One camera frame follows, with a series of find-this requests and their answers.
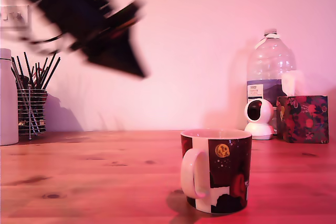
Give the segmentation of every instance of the moon graphic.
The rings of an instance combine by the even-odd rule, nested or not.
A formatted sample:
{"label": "moon graphic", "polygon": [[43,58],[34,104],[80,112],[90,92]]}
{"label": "moon graphic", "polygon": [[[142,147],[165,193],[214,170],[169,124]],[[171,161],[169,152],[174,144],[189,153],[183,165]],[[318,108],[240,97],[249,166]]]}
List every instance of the moon graphic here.
{"label": "moon graphic", "polygon": [[229,147],[226,144],[218,144],[215,149],[218,157],[228,157],[230,155]]}

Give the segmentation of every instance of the tissue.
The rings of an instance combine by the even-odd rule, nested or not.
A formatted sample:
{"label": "tissue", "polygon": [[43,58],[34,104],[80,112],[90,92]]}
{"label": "tissue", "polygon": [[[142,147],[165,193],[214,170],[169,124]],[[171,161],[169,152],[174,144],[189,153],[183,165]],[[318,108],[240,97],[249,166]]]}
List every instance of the tissue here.
{"label": "tissue", "polygon": [[282,91],[289,97],[294,95],[309,95],[306,84],[306,77],[300,70],[292,70],[282,74],[281,77]]}

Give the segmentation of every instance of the utensil holder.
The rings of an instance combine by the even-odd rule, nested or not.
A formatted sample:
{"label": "utensil holder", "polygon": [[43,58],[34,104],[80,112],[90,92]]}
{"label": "utensil holder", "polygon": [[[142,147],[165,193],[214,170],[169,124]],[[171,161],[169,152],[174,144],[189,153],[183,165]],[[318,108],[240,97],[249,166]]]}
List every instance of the utensil holder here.
{"label": "utensil holder", "polygon": [[18,126],[19,136],[39,135],[46,132],[44,104],[47,100],[44,89],[18,89]]}

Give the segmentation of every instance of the electrical outlet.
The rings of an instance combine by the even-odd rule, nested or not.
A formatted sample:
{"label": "electrical outlet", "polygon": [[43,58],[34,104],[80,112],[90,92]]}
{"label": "electrical outlet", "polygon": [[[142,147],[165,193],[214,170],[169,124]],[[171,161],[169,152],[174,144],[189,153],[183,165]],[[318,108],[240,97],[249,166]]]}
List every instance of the electrical outlet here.
{"label": "electrical outlet", "polygon": [[1,6],[0,29],[27,30],[31,26],[31,13],[29,5]]}

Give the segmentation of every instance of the floral tissue box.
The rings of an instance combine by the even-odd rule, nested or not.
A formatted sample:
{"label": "floral tissue box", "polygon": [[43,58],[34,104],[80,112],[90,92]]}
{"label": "floral tissue box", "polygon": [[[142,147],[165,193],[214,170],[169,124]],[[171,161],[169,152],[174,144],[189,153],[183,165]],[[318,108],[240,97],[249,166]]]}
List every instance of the floral tissue box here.
{"label": "floral tissue box", "polygon": [[278,97],[278,138],[289,143],[329,142],[328,97],[301,95]]}

